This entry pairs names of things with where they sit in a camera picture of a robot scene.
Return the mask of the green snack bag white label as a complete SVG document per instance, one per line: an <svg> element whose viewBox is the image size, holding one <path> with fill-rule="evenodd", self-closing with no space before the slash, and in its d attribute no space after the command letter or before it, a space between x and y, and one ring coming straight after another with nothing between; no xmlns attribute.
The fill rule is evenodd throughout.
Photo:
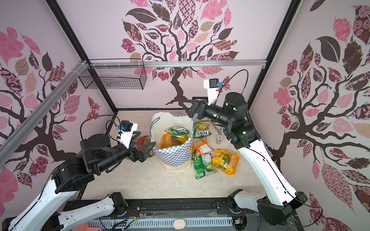
<svg viewBox="0 0 370 231"><path fill-rule="evenodd" d="M212 158L210 154L203 154L192 158L194 165L195 179L201 179L208 175L217 173L212 167Z"/></svg>

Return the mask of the yellow mango gummy bag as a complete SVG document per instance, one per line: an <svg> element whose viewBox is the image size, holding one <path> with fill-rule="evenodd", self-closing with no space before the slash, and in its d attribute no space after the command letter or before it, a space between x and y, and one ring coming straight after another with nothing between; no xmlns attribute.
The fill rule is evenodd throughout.
<svg viewBox="0 0 370 231"><path fill-rule="evenodd" d="M188 140L187 135L179 136L179 135L172 135L170 133L165 132L163 135L163 142L161 144L161 149L182 145L187 140Z"/></svg>

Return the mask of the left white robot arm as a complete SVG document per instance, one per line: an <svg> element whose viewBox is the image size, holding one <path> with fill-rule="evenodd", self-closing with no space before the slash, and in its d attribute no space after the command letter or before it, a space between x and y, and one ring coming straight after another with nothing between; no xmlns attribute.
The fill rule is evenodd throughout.
<svg viewBox="0 0 370 231"><path fill-rule="evenodd" d="M19 216L3 221L4 231L70 231L93 219L123 215L127 203L121 193L112 193L98 202L70 211L58 209L75 196L94 177L116 168L123 160L144 162L156 142L143 144L140 150L122 143L111 146L106 134L96 134L80 142L81 151L52 172L43 190Z"/></svg>

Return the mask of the green yellow fox candy bag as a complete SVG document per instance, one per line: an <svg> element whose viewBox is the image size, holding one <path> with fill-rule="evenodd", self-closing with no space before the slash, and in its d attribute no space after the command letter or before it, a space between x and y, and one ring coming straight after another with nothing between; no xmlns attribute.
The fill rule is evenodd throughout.
<svg viewBox="0 0 370 231"><path fill-rule="evenodd" d="M195 139L201 139L207 136L210 136L210 121L199 121L194 125L194 134Z"/></svg>

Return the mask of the yellow snack bag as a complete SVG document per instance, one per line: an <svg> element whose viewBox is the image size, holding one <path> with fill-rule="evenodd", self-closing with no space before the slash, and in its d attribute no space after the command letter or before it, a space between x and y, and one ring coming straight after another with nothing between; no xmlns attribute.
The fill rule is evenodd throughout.
<svg viewBox="0 0 370 231"><path fill-rule="evenodd" d="M226 175L235 175L240 156L228 150L215 149L216 157L212 158L212 165Z"/></svg>

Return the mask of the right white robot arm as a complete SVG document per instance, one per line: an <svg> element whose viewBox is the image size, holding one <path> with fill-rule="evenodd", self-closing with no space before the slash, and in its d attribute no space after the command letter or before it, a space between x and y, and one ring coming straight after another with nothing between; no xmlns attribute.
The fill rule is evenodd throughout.
<svg viewBox="0 0 370 231"><path fill-rule="evenodd" d="M248 104L240 93L226 95L223 106L206 100L181 100L179 105L189 117L208 118L223 127L227 140L247 159L262 183L265 193L237 190L231 201L237 209L258 212L270 225L282 225L304 205L307 197L296 191L278 170L247 111Z"/></svg>

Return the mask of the orange snack bag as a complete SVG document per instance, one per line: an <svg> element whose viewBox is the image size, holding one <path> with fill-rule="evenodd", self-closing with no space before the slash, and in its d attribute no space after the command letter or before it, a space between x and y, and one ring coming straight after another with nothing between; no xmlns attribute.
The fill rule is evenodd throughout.
<svg viewBox="0 0 370 231"><path fill-rule="evenodd" d="M209 154L214 151L214 149L208 145L206 137L203 137L200 140L193 142L192 148L193 148L192 152L193 157Z"/></svg>

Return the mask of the blue checkered paper bag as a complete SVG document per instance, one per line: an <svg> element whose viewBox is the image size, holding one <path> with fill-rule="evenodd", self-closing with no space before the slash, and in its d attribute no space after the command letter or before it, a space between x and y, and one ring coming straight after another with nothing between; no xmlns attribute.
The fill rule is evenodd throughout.
<svg viewBox="0 0 370 231"><path fill-rule="evenodd" d="M166 172L190 168L195 121L193 117L159 112L152 117L150 138L153 152Z"/></svg>

